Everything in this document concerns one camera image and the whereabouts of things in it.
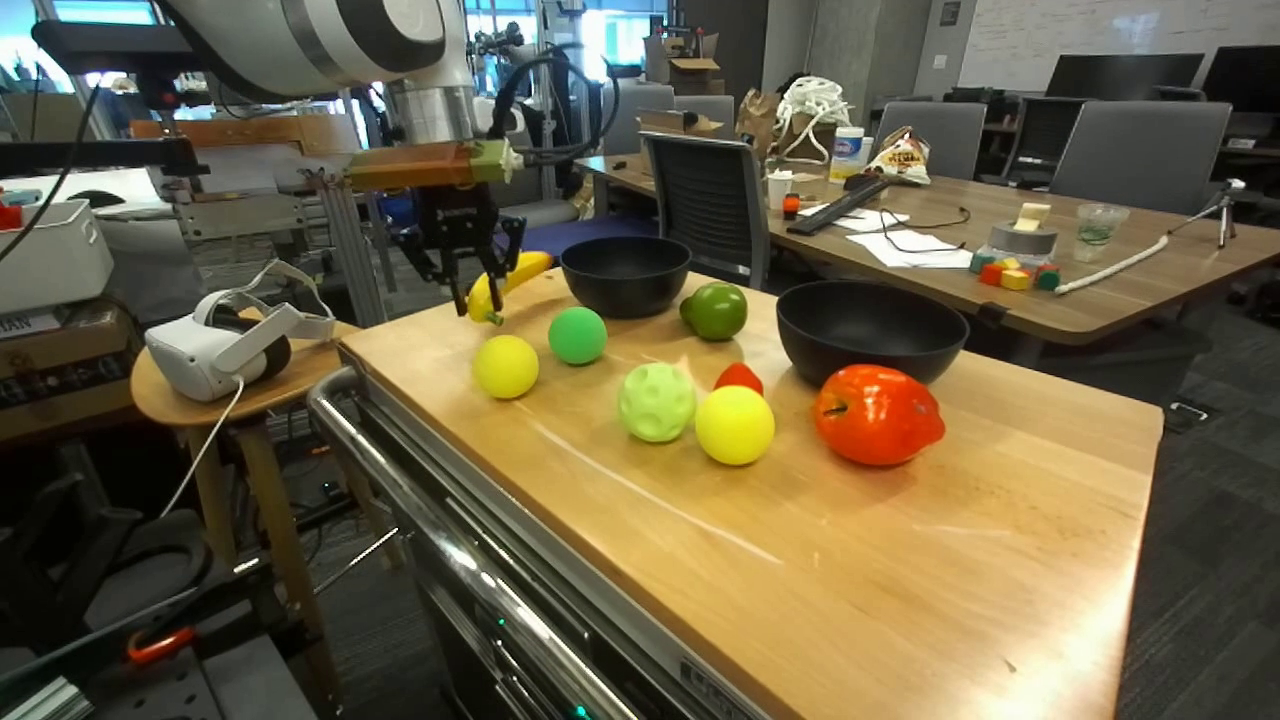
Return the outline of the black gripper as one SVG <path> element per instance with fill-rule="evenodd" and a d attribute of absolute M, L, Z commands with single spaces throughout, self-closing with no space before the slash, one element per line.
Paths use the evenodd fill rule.
<path fill-rule="evenodd" d="M 506 317 L 506 292 L 517 270 L 522 247 L 523 247 L 523 219 L 506 215 L 491 198 L 487 183 L 473 186 L 421 186 L 421 257 L 433 275 L 450 275 L 458 266 L 466 317 L 479 320 L 479 299 L 473 295 L 473 285 L 483 270 L 491 270 L 491 320 Z"/>

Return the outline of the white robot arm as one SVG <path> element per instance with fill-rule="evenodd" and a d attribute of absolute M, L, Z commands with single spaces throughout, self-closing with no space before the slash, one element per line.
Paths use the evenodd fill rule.
<path fill-rule="evenodd" d="M 459 0 L 161 0 L 198 61 L 254 98 L 320 98 L 390 86 L 393 149 L 361 153 L 345 178 L 361 190 L 416 190 L 421 232 L 439 238 L 433 270 L 458 310 L 497 320 L 522 257 L 522 228 L 497 244 L 491 186 L 517 153 L 473 110 Z"/>

